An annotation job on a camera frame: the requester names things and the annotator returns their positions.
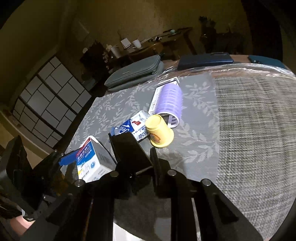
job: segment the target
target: purple hair roller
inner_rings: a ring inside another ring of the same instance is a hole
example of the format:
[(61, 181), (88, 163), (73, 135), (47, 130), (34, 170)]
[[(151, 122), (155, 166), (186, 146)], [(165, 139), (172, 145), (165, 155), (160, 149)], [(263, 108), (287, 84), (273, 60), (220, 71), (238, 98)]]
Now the purple hair roller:
[(182, 114), (182, 101), (183, 94), (181, 88), (172, 83), (166, 84), (160, 92), (155, 114), (169, 114), (168, 127), (176, 127)]

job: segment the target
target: gray tablecloth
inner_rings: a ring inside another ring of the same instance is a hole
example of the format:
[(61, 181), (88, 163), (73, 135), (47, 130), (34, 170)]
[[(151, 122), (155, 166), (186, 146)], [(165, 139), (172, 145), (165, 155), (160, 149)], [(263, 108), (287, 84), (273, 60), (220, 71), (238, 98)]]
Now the gray tablecloth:
[[(179, 125), (173, 128), (174, 140), (157, 149), (171, 168), (200, 181), (216, 181), (219, 153), (219, 121), (213, 79), (209, 74), (180, 77), (183, 110)], [(96, 98), (78, 127), (66, 151), (76, 150), (93, 135), (113, 154), (108, 139), (112, 126), (118, 126), (140, 110), (148, 111), (157, 83), (148, 83)], [(149, 154), (152, 147), (146, 138), (140, 142)], [(129, 201), (115, 201), (118, 225), (144, 240), (170, 240), (170, 200), (155, 197), (152, 185)]]
[[(89, 135), (111, 150), (110, 128), (147, 110), (156, 84), (97, 98), (67, 151)], [(296, 78), (266, 72), (212, 81), (206, 74), (181, 77), (180, 86), (182, 121), (159, 156), (190, 179), (216, 181), (263, 238), (271, 237), (296, 196)], [(151, 148), (148, 140), (141, 145), (146, 152)], [(151, 186), (130, 202), (118, 200), (115, 219), (142, 239), (170, 239), (170, 202), (153, 197)]]

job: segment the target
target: yellow plastic cup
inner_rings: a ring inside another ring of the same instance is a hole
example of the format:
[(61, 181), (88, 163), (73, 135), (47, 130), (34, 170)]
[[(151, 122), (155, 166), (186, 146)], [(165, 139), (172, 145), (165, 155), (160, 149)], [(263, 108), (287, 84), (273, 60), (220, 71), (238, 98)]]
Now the yellow plastic cup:
[(150, 116), (145, 125), (150, 134), (150, 141), (155, 147), (167, 147), (173, 141), (174, 132), (171, 128), (168, 128), (165, 120), (160, 115)]

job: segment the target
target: paper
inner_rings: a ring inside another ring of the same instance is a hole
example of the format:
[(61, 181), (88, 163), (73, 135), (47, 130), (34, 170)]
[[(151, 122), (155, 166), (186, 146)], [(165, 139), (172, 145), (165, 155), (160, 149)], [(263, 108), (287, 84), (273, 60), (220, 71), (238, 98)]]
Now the paper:
[(127, 38), (121, 40), (121, 43), (125, 49), (131, 46), (131, 43)]

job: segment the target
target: person's hand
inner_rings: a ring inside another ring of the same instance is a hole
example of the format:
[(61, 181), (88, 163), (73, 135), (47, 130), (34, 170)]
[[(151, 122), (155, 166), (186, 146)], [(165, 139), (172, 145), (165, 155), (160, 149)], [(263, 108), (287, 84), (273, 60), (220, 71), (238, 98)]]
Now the person's hand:
[(31, 227), (31, 225), (34, 222), (35, 222), (35, 220), (28, 222), (22, 216), (18, 216), (16, 218), (12, 218), (10, 220), (10, 225), (11, 225), (12, 229), (17, 233), (18, 236), (22, 236), (26, 232), (26, 230), (29, 227)]

